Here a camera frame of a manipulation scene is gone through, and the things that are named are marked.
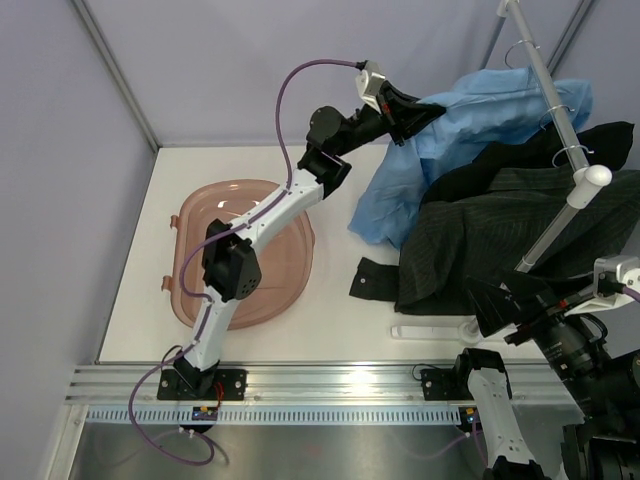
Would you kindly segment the light blue shirt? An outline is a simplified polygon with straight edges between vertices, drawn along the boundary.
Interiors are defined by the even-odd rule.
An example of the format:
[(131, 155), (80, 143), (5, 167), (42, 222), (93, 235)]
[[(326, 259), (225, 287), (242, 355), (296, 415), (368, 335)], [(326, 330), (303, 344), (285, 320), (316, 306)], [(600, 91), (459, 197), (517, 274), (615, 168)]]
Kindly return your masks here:
[(388, 145), (348, 225), (368, 244), (400, 248), (438, 178), (471, 163), (492, 142), (524, 143), (551, 119), (529, 68), (480, 70), (422, 101), (444, 107), (444, 114), (404, 145)]

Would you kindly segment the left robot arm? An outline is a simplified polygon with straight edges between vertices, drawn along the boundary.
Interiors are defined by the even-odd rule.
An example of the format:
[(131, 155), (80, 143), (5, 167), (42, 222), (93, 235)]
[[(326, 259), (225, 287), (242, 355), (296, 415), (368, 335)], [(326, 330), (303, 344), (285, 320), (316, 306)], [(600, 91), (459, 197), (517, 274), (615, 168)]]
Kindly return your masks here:
[(224, 336), (240, 302), (259, 286), (258, 256), (298, 215), (337, 190), (351, 170), (344, 155), (384, 135), (402, 145), (445, 113), (445, 107), (383, 82), (372, 103), (349, 117), (332, 106), (310, 118), (306, 148), (284, 184), (240, 217), (212, 221), (197, 246), (204, 269), (201, 311), (189, 344), (173, 360), (172, 373), (195, 399), (214, 389)]

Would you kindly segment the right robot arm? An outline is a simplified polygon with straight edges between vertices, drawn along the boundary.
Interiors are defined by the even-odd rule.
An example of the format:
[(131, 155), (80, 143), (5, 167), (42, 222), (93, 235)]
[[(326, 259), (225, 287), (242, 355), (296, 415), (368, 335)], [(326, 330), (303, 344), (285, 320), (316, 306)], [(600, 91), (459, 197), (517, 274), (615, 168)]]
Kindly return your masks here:
[[(508, 272), (497, 282), (469, 277), (465, 290), (482, 333), (515, 325), (507, 343), (533, 341), (583, 414), (563, 427), (563, 479), (639, 476), (639, 353), (611, 357), (608, 331), (576, 307), (595, 298), (585, 278), (550, 280)], [(486, 479), (543, 479), (522, 437), (504, 362), (496, 352), (467, 348), (452, 374), (454, 388), (475, 401), (487, 447)]]

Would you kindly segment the dark striped shirt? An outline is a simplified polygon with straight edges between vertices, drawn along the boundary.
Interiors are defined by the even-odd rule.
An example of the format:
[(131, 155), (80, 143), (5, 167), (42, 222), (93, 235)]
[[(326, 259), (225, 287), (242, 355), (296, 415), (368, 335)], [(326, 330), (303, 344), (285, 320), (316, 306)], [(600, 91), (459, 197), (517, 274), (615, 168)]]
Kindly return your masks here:
[[(402, 245), (396, 311), (472, 313), (467, 277), (497, 280), (512, 270), (565, 204), (569, 170), (501, 170), (488, 190), (456, 202), (428, 202)], [(565, 279), (592, 272), (599, 257), (622, 251), (639, 220), (639, 173), (622, 170), (569, 223), (532, 272)]]

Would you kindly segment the black shirt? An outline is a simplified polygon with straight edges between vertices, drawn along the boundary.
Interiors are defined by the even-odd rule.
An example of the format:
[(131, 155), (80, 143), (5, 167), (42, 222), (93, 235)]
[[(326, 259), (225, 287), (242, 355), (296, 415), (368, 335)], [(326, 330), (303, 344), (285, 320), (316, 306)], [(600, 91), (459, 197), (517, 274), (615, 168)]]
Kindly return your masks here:
[[(609, 168), (613, 175), (626, 168), (634, 143), (634, 126), (625, 121), (598, 125), (579, 133), (578, 140), (594, 151), (587, 155), (593, 165)], [(520, 145), (493, 142), (485, 147), (471, 164), (459, 167), (439, 178), (424, 194), (420, 209), (428, 202), (456, 202), (485, 193), (503, 169), (549, 169), (551, 160), (561, 149), (554, 128), (540, 131)], [(558, 168), (573, 170), (567, 157), (561, 155)], [(351, 296), (364, 300), (395, 303), (398, 297), (399, 263), (379, 265), (367, 258), (360, 261), (350, 288)]]

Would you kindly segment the white clothes rack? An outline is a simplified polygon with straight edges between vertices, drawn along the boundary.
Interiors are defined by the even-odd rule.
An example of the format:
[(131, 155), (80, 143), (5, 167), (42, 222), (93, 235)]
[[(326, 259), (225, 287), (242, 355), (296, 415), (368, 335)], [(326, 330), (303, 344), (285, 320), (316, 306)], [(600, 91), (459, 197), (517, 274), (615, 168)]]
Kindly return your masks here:
[(580, 209), (591, 87), (552, 79), (517, 2), (499, 16), (516, 24), (528, 67), (481, 70), (435, 95), (444, 115), (388, 147), (351, 221), (398, 248), (403, 313), (468, 314), (466, 276), (532, 269)]

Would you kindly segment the pink translucent plastic basin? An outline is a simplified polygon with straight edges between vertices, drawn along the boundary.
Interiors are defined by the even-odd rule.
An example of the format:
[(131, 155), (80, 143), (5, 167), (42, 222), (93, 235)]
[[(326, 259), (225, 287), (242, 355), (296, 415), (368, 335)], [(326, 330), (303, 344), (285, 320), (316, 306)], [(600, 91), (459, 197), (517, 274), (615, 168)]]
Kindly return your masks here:
[[(173, 274), (163, 277), (162, 288), (170, 292), (176, 317), (194, 325), (201, 301), (186, 295), (179, 285), (179, 273), (187, 255), (205, 240), (206, 228), (215, 219), (225, 223), (260, 203), (277, 187), (265, 180), (242, 179), (206, 185), (183, 202), (170, 226), (177, 231)], [(274, 237), (258, 256), (262, 279), (257, 289), (243, 300), (229, 328), (237, 330), (267, 322), (287, 310), (304, 291), (313, 263), (315, 233), (303, 213)]]

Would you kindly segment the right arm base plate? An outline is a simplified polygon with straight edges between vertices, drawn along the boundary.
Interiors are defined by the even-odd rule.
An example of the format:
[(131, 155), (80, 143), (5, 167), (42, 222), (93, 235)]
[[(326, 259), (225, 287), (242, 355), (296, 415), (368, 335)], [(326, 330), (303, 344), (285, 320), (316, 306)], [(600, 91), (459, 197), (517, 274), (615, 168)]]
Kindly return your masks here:
[(468, 388), (468, 378), (471, 372), (481, 369), (495, 370), (506, 379), (508, 399), (513, 398), (508, 372), (504, 366), (481, 366), (457, 370), (443, 368), (424, 368), (420, 370), (419, 380), (424, 399), (427, 401), (471, 401), (474, 399)]

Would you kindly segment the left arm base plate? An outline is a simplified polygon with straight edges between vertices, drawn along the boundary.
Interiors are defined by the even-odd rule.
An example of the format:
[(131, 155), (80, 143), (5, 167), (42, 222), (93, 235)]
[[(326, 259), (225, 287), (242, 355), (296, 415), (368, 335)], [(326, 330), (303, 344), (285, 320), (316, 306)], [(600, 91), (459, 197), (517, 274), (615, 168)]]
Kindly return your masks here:
[(156, 398), (163, 401), (243, 401), (248, 372), (244, 369), (218, 368), (190, 384), (175, 369), (161, 373)]

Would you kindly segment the aluminium mounting rail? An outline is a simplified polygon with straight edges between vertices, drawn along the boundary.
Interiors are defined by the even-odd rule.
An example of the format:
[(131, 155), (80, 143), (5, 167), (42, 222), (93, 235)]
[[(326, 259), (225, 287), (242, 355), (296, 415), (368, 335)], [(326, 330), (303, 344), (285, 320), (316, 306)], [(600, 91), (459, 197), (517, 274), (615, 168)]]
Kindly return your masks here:
[[(66, 404), (127, 402), (150, 364), (77, 366), (66, 390)], [(418, 405), (423, 390), (409, 364), (249, 364), (245, 406), (253, 405)], [(513, 401), (523, 405), (571, 405), (573, 400), (550, 368), (542, 364), (508, 366)]]

